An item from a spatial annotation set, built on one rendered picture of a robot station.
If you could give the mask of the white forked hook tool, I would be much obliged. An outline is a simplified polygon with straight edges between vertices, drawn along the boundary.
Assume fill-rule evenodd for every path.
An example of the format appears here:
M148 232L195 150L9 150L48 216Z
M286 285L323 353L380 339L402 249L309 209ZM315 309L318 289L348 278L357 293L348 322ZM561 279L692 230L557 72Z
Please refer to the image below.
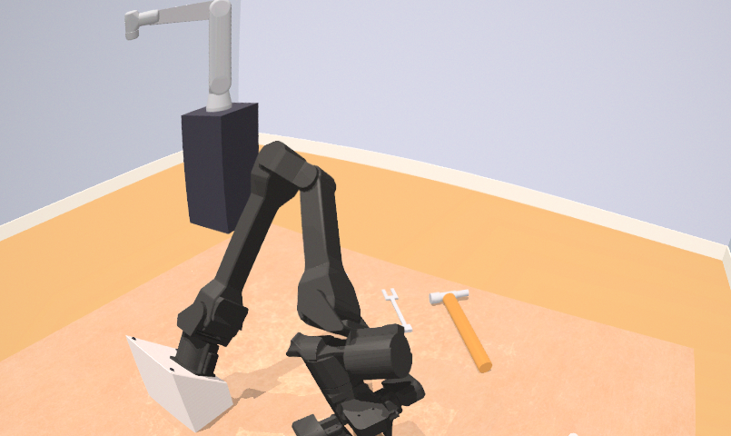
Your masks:
M405 327L404 333L405 332L412 332L413 329L412 329L411 325L406 323L405 319L403 318L402 314L400 313L400 307L399 307L399 305L395 301L395 300L398 300L399 299L399 296L395 292L394 288L390 288L390 291L391 291L391 293L392 293L393 296L388 296L387 293L385 292L385 289L382 289L382 293L383 293L383 297L385 298L385 301L390 300L391 303L392 303L392 305L394 306L395 311L396 311L396 313L397 313L397 315L398 315L398 317L400 319L400 322L402 324L401 326L404 326Z

